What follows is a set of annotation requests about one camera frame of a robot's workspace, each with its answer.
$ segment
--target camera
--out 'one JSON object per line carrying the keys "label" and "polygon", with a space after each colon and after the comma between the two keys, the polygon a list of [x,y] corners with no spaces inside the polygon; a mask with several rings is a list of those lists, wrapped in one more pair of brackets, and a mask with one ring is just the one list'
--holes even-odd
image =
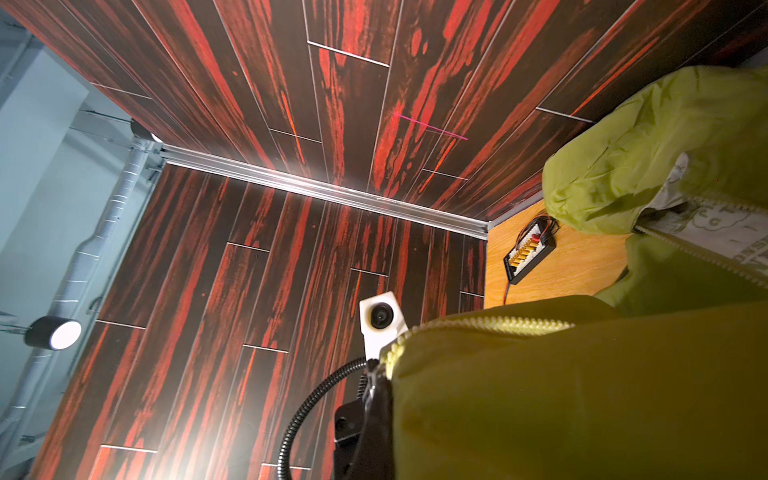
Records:
{"label": "camera", "polygon": [[395,341],[408,326],[392,292],[360,300],[360,330],[366,344],[366,358],[378,359],[381,349]]}

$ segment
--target black lens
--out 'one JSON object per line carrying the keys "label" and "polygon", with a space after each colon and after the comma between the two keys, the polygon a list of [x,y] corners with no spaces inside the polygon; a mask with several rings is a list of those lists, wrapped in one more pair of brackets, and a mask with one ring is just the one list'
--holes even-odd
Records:
{"label": "black lens", "polygon": [[371,309],[371,325],[373,325],[373,328],[386,328],[394,319],[395,312],[386,303],[377,303]]}

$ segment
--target black light fixture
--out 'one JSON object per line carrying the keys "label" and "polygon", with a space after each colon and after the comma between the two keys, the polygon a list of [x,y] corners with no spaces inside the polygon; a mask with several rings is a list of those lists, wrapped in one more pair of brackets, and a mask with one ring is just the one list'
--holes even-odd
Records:
{"label": "black light fixture", "polygon": [[60,316],[43,316],[29,327],[0,325],[0,331],[24,336],[24,343],[48,350],[63,350],[80,338],[83,327],[80,323]]}

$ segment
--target white camera housing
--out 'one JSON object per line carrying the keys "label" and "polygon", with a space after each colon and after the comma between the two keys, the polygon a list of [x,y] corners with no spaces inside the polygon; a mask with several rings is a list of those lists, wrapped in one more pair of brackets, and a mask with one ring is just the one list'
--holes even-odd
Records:
{"label": "white camera housing", "polygon": [[[383,329],[371,324],[371,312],[379,303],[386,303],[395,314],[392,323]],[[360,300],[360,330],[366,344],[366,358],[379,359],[382,348],[394,342],[398,336],[408,330],[406,319],[402,316],[400,305],[392,292],[382,293],[365,300]]]}

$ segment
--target wooden table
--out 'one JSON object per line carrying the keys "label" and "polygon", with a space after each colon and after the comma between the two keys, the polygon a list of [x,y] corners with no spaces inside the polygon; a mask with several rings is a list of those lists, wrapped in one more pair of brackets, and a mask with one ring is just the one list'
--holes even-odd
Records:
{"label": "wooden table", "polygon": [[[488,233],[485,264],[485,308],[502,304],[507,274],[504,255],[520,229],[544,209],[538,202]],[[563,295],[594,295],[616,281],[627,266],[624,240],[628,235],[587,235],[561,225],[555,248],[523,280],[509,288],[507,303],[530,302]]]}

